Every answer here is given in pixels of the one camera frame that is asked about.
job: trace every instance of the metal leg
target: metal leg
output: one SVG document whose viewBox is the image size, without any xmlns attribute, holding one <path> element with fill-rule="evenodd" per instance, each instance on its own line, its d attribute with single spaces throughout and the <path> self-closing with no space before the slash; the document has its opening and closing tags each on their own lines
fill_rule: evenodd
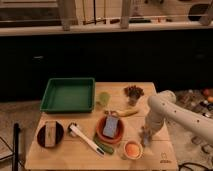
<svg viewBox="0 0 213 171">
<path fill-rule="evenodd" d="M 104 24 L 106 24 L 106 0 L 104 0 Z"/>
<path fill-rule="evenodd" d="M 94 23 L 96 24 L 96 1 L 93 0 L 93 16 L 94 16 Z"/>
<path fill-rule="evenodd" d="M 131 2 L 132 2 L 131 0 L 122 0 L 122 12 L 121 12 L 121 22 L 120 22 L 120 27 L 122 29 L 129 28 Z"/>
<path fill-rule="evenodd" d="M 18 171 L 19 162 L 19 124 L 15 123 L 13 127 L 13 159 L 12 159 L 12 171 Z"/>
<path fill-rule="evenodd" d="M 4 155 L 1 155 L 0 161 L 12 158 L 13 157 L 13 149 L 10 148 L 10 146 L 7 144 L 7 142 L 2 137 L 0 137 L 0 140 L 1 140 L 1 142 L 3 142 L 3 144 L 5 146 L 7 146 L 8 150 L 9 150 L 9 151 L 5 152 Z"/>
<path fill-rule="evenodd" d="M 75 0 L 57 0 L 62 28 L 64 31 L 70 30 L 70 25 L 77 25 Z"/>
<path fill-rule="evenodd" d="M 203 26 L 208 26 L 211 24 L 212 19 L 213 19 L 213 1 L 211 2 L 208 9 L 206 10 L 205 15 L 200 18 L 199 22 Z"/>
</svg>

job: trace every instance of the black cabinet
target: black cabinet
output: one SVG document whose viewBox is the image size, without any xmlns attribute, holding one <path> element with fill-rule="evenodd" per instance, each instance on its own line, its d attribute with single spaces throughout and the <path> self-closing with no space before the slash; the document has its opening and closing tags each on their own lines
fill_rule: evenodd
<svg viewBox="0 0 213 171">
<path fill-rule="evenodd" d="M 0 101 L 41 99 L 52 77 L 212 87 L 212 40 L 211 29 L 0 37 Z"/>
</svg>

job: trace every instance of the white object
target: white object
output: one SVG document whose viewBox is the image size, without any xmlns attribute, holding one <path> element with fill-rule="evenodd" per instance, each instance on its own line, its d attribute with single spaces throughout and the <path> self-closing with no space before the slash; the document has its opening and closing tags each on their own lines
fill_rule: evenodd
<svg viewBox="0 0 213 171">
<path fill-rule="evenodd" d="M 74 126 L 76 126 L 80 131 L 82 131 L 82 128 L 81 128 L 81 126 L 80 125 L 78 125 L 78 124 L 74 124 Z M 69 134 L 70 134 L 70 136 L 72 136 L 72 137 L 77 137 L 78 135 L 75 133 L 75 132 L 73 132 L 73 131 L 70 131 L 69 132 Z"/>
<path fill-rule="evenodd" d="M 87 142 L 87 144 L 90 145 L 90 147 L 92 147 L 93 150 L 95 150 L 96 153 L 98 153 L 101 156 L 104 156 L 104 151 L 97 146 L 92 140 L 90 140 L 89 138 L 87 138 L 74 124 L 70 125 L 70 129 L 79 137 L 81 137 L 84 141 Z"/>
<path fill-rule="evenodd" d="M 131 0 L 122 0 L 121 22 L 122 29 L 129 28 L 129 15 L 131 9 Z"/>
<path fill-rule="evenodd" d="M 57 0 L 57 4 L 62 28 L 64 31 L 70 31 L 70 26 L 78 23 L 75 0 Z"/>
<path fill-rule="evenodd" d="M 181 108 L 174 104 L 175 101 L 175 94 L 168 90 L 149 97 L 150 111 L 145 127 L 150 130 L 151 136 L 162 128 L 164 118 L 169 117 L 213 145 L 213 120 Z"/>
</svg>

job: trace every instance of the green tray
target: green tray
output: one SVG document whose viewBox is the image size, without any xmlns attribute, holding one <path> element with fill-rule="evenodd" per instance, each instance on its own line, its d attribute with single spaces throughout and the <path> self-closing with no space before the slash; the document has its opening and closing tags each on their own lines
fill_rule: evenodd
<svg viewBox="0 0 213 171">
<path fill-rule="evenodd" d="M 94 108 L 94 78 L 51 78 L 40 110 L 46 113 L 88 113 Z"/>
</svg>

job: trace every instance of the sponge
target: sponge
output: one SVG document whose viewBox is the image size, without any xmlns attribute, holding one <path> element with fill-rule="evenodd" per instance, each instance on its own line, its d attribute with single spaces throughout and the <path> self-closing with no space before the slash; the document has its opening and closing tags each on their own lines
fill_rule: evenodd
<svg viewBox="0 0 213 171">
<path fill-rule="evenodd" d="M 106 124 L 103 129 L 103 135 L 114 138 L 117 130 L 118 117 L 108 115 L 106 118 Z"/>
</svg>

